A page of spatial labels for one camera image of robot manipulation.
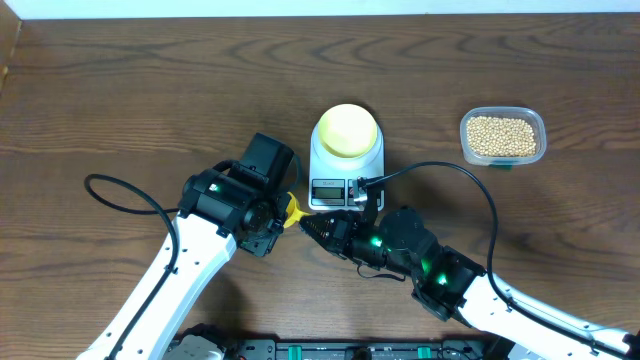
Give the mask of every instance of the plastic container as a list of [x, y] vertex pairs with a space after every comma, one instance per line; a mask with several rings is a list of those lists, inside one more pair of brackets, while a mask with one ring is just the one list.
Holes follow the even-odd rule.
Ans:
[[[522, 119], [533, 128], [533, 138], [536, 142], [536, 153], [533, 156], [494, 157], [482, 156], [474, 152], [469, 146], [467, 138], [467, 123], [473, 117], [491, 116], [498, 118]], [[544, 130], [544, 122], [538, 113], [531, 109], [511, 106], [489, 106], [475, 108], [469, 111], [460, 122], [460, 141], [464, 159], [473, 165], [524, 165], [534, 163], [544, 155], [547, 150], [547, 134]]]

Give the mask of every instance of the yellow scoop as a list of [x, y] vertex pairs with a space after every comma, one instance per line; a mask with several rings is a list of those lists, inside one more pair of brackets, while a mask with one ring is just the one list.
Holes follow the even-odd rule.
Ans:
[[300, 218], [303, 216], [309, 216], [308, 214], [302, 210], [300, 210], [300, 203], [292, 193], [288, 193], [291, 196], [291, 200], [289, 201], [289, 205], [287, 205], [287, 220], [284, 222], [284, 228], [288, 228], [291, 225], [295, 224], [297, 221], [300, 221]]

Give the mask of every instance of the white scale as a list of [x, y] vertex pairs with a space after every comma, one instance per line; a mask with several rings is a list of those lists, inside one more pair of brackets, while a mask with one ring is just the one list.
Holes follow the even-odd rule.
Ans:
[[[325, 149], [320, 142], [318, 124], [316, 124], [311, 135], [309, 169], [309, 207], [311, 209], [361, 210], [354, 202], [353, 181], [358, 177], [373, 178], [384, 175], [384, 139], [378, 124], [375, 126], [377, 136], [369, 151], [358, 157], [342, 158]], [[378, 210], [382, 210], [384, 191], [380, 193], [377, 203]]]

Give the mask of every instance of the yellow object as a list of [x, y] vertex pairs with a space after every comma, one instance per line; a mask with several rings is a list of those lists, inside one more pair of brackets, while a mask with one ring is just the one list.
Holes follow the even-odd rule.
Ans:
[[371, 150], [378, 137], [373, 116], [360, 106], [342, 104], [327, 110], [318, 122], [318, 138], [331, 154], [356, 158]]
[[303, 216], [311, 215], [300, 210], [300, 203], [292, 193], [287, 194], [291, 196], [291, 200], [289, 201], [289, 205], [287, 205], [287, 220], [284, 222], [285, 229], [300, 221], [300, 218]]

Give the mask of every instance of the table surface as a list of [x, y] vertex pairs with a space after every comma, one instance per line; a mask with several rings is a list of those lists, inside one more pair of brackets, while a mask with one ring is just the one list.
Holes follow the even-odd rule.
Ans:
[[[87, 174], [173, 207], [191, 174], [239, 158], [257, 131], [307, 168], [315, 122], [340, 103], [373, 109], [387, 172], [424, 160], [464, 165], [459, 123], [474, 107], [537, 111], [549, 139], [541, 161], [467, 165], [500, 214], [496, 272], [560, 309], [635, 332], [639, 48], [632, 14], [26, 22], [0, 100], [0, 356], [83, 351], [165, 237], [159, 218], [91, 199]], [[306, 192], [295, 192], [303, 203]], [[490, 213], [464, 175], [417, 170], [386, 196], [387, 209], [419, 209], [442, 244], [485, 263]], [[283, 339], [478, 334], [436, 320], [410, 292], [361, 279], [294, 228], [265, 258], [238, 252], [183, 328]]]

